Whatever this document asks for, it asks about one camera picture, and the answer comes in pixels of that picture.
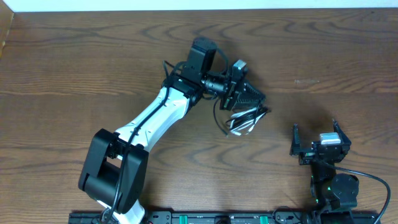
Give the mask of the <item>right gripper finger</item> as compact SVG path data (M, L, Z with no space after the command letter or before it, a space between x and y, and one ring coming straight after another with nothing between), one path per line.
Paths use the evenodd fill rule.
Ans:
M333 120L333 130L339 135L341 144L349 145L349 138L347 135L342 131L340 125L338 124L337 120Z
M292 143L290 147L290 155L296 156L300 153L300 137L299 137L299 129L297 124L294 124L292 127Z

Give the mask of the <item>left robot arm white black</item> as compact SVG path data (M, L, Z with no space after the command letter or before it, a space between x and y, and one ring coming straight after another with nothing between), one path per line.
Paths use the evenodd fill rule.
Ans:
M140 223L139 203L149 153L156 142L200 100L213 100L214 109L230 111L224 134L251 131L267 113L265 95L246 79L242 60L212 70L221 49L210 39L193 40L188 57L175 65L164 62L165 80L156 99L131 122L115 131L99 130L91 140L78 187L103 206L88 223Z

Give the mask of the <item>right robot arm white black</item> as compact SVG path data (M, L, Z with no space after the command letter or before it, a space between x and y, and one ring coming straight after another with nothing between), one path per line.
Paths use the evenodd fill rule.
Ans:
M378 214L358 212L358 174L344 171L335 164L348 154L351 141L337 121L333 121L333 132L319 134L319 140L310 147L301 146L299 128L292 127L290 155L298 157L301 166L310 166L312 173L310 191L316 205L300 217L301 223L379 223Z

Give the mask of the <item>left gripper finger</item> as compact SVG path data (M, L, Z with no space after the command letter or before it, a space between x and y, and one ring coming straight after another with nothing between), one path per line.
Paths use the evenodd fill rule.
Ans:
M238 103L244 105L262 104L266 100L265 94L254 88L247 79L239 84Z
M249 103L239 103L236 102L233 106L232 106L232 111L234 111L235 113L237 113L238 111L247 111L247 110L251 110L253 108L257 108L258 106L261 106L262 102L261 101L255 101L255 102L249 102Z

